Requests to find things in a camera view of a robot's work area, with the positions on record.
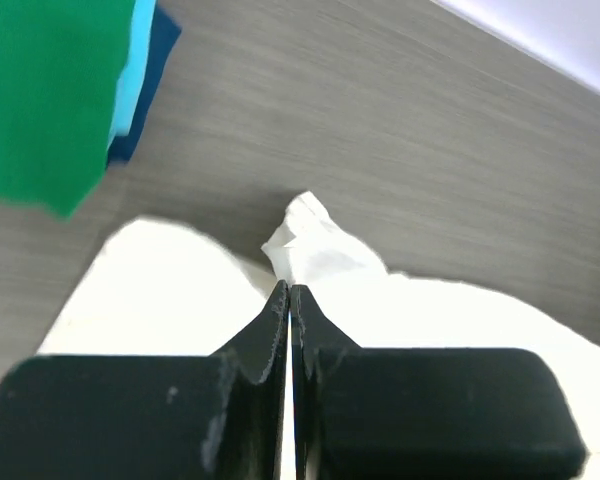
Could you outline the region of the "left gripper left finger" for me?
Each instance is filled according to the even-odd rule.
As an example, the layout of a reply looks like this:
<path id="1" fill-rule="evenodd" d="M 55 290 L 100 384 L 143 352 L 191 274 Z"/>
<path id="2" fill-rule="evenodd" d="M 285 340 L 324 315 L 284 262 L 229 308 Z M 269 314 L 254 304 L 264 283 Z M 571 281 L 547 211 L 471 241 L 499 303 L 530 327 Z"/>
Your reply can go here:
<path id="1" fill-rule="evenodd" d="M 0 479 L 277 479 L 289 288 L 207 356 L 44 355 L 0 381 Z"/>

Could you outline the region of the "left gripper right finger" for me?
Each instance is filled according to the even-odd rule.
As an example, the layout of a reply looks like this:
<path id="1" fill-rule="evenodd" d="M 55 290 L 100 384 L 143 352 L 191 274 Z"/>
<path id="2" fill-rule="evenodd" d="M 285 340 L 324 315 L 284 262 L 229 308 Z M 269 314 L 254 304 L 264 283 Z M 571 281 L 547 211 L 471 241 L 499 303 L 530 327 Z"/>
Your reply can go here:
<path id="1" fill-rule="evenodd" d="M 517 348 L 370 348 L 290 292 L 300 479 L 571 479 L 586 450 L 556 377 Z"/>

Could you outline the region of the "white t shirt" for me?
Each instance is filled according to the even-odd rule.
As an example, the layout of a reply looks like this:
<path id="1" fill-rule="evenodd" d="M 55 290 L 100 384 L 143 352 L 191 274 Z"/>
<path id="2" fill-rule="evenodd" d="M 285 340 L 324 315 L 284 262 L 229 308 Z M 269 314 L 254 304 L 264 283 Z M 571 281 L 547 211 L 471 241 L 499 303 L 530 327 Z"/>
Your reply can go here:
<path id="1" fill-rule="evenodd" d="M 509 295 L 390 271 L 296 196 L 263 245 L 262 268 L 184 225 L 136 218 L 103 244 L 43 339 L 41 354 L 205 355 L 245 327 L 275 283 L 306 285 L 326 316 L 365 347 L 517 347 L 556 376 L 600 479 L 600 347 Z"/>

